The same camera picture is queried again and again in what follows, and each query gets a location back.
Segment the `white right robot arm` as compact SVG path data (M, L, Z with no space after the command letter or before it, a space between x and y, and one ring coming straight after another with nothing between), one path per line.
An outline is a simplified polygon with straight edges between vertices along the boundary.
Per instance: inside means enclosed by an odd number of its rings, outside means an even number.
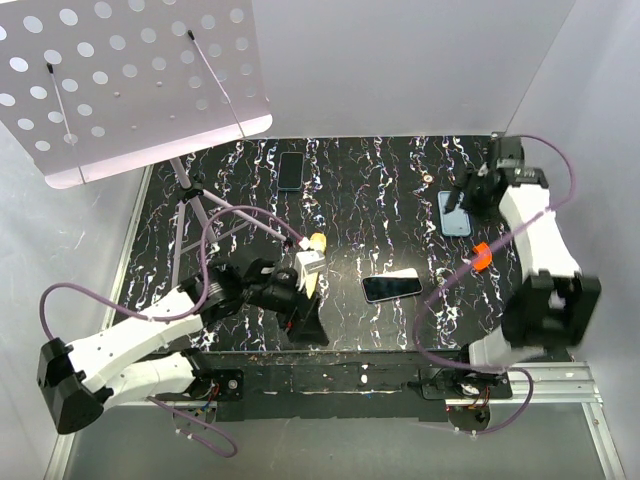
M501 217L518 254L522 283L499 326L469 344L466 364L452 373L454 389L469 398L488 386L486 370L579 346L602 291L599 279L584 274L569 252L546 175L526 163L521 138L494 132L483 157L479 168L463 167L451 190L439 194L443 232L469 232L471 216Z

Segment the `light blue phone case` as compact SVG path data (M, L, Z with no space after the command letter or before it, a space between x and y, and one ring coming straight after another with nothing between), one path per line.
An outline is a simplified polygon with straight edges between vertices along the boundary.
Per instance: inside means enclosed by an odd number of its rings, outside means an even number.
M446 212L449 196L450 191L439 191L437 194L441 233L445 237L468 237L472 233L469 215L459 205L451 212Z

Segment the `spare phone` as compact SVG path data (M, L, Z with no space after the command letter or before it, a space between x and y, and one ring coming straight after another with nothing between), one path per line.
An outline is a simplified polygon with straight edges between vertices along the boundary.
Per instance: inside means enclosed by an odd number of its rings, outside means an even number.
M283 152L280 156L277 188L283 192L297 192L303 183L304 155L300 152Z

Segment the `black smartphone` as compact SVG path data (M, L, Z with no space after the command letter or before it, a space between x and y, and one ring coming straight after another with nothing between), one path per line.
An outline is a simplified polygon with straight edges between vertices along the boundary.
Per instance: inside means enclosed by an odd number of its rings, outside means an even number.
M368 303L411 297L423 290L418 272L414 268L365 277L361 284Z

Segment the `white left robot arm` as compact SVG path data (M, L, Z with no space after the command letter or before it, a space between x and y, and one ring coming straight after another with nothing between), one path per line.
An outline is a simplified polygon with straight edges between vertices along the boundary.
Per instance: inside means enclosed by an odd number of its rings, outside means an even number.
M291 268L257 259L240 273L228 262L213 261L204 274L182 281L113 327L70 343L49 336L40 350L37 384L57 432L78 432L114 406L158 394L240 399L240 389L229 383L241 383L242 373L208 366L197 349L156 360L148 356L234 316L244 305L274 312L292 343L327 345L315 291L324 265L324 254L314 250L298 253Z

